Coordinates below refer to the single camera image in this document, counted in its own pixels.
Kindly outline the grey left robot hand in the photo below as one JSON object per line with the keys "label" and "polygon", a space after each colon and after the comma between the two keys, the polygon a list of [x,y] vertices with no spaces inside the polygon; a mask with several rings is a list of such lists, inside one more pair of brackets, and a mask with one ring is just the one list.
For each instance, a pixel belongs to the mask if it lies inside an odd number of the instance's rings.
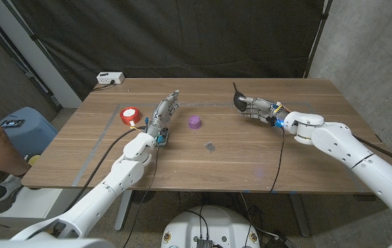
{"label": "grey left robot hand", "polygon": [[153,111],[152,117],[147,124],[146,133],[156,138],[163,128],[168,126],[171,117],[179,107],[177,103],[179,90],[175,90],[163,99]]}

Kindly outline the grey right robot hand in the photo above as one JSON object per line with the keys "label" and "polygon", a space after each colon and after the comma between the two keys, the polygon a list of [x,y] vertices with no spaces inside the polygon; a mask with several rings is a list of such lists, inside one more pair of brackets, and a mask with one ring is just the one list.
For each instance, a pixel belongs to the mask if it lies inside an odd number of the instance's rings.
{"label": "grey right robot hand", "polygon": [[272,103],[265,99],[239,96],[238,110],[245,117],[254,118],[271,127],[282,127],[290,111],[281,103]]}

